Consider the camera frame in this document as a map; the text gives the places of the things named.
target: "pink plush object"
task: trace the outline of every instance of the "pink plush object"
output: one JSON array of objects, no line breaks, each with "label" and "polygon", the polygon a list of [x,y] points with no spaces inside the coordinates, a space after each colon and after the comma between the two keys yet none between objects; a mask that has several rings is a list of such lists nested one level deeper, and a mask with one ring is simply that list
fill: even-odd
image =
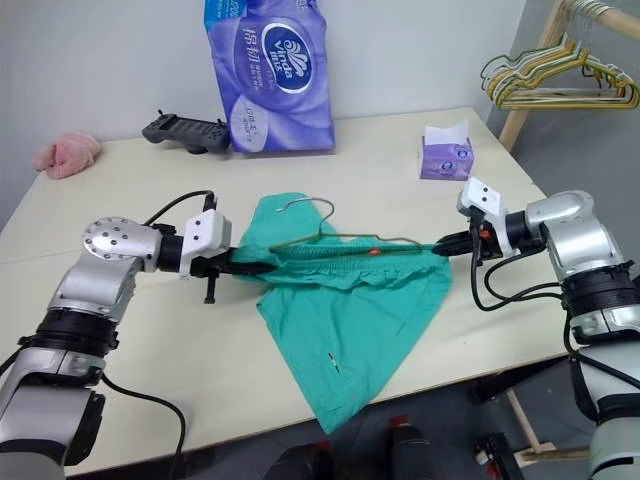
[{"label": "pink plush object", "polygon": [[46,170],[50,178],[70,177],[93,165],[100,150],[100,143],[88,133],[65,133],[36,153],[33,166],[38,172]]}]

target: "black controller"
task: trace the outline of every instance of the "black controller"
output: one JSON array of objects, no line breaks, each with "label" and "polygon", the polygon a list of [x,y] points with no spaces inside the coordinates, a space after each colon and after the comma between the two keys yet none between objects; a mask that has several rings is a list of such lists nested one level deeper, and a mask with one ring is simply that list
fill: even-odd
[{"label": "black controller", "polygon": [[187,152],[201,154],[206,152],[224,153],[231,143],[227,124],[205,122],[192,118],[182,118],[173,113],[162,113],[142,130],[144,138],[151,143],[174,140],[184,144]]}]

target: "white table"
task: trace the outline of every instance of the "white table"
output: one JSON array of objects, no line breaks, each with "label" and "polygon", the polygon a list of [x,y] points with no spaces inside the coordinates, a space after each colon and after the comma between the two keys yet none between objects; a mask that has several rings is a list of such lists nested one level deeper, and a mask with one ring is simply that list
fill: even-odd
[{"label": "white table", "polygon": [[[143,139],[105,144],[89,170],[62,181],[41,175],[0,237],[0,357],[33,333],[62,275],[77,258],[84,227],[101,216],[143,221],[176,196],[211,188],[234,223],[236,244],[258,199],[300,191],[335,202],[338,231],[402,235],[424,242],[464,230],[455,205],[460,182],[419,180],[425,124],[467,118],[475,149],[473,175],[502,192],[513,210],[543,198],[471,109],[341,120],[332,155],[227,159],[193,156]],[[201,200],[171,211],[182,228]],[[393,397],[521,366],[563,352],[563,315],[553,300],[482,313],[469,290],[469,257],[452,260],[454,284],[416,347],[375,399]],[[497,286],[516,289],[554,278],[539,255],[505,269]],[[184,409],[194,449],[313,417],[273,343],[255,303],[262,287],[234,278],[218,282],[215,306],[202,303],[205,282],[140,274],[120,327],[120,347],[107,372],[125,387],[158,395]],[[69,474],[170,454],[177,422],[165,408],[107,395],[90,457]]]}]

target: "vinda logo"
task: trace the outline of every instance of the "vinda logo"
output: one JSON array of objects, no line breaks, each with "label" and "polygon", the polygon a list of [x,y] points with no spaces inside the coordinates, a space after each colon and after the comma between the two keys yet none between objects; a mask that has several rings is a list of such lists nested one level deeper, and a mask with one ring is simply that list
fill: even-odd
[{"label": "vinda logo", "polygon": [[282,23],[268,25],[262,32],[262,50],[283,92],[302,93],[309,87],[311,55],[294,29]]}]

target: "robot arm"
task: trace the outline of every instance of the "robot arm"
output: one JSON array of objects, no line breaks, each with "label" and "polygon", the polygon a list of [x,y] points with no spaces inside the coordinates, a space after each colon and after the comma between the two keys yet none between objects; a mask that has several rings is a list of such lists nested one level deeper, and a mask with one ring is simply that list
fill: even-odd
[{"label": "robot arm", "polygon": [[472,178],[458,210],[470,232],[444,237],[435,253],[474,253],[481,262],[548,250],[567,310],[576,402],[598,425],[590,478],[640,478],[640,293],[629,277],[632,262],[595,217],[591,196],[565,192],[509,213],[498,192]]},{"label": "robot arm", "polygon": [[231,223],[210,200],[187,221],[184,237],[172,226],[116,217],[86,228],[86,251],[60,282],[36,333],[20,339],[0,389],[0,478],[57,480],[64,478],[63,466],[88,456],[105,403],[90,387],[118,346],[116,329],[137,273],[159,269],[208,278],[205,302],[214,303],[220,273],[273,269],[231,262],[230,240]]}]

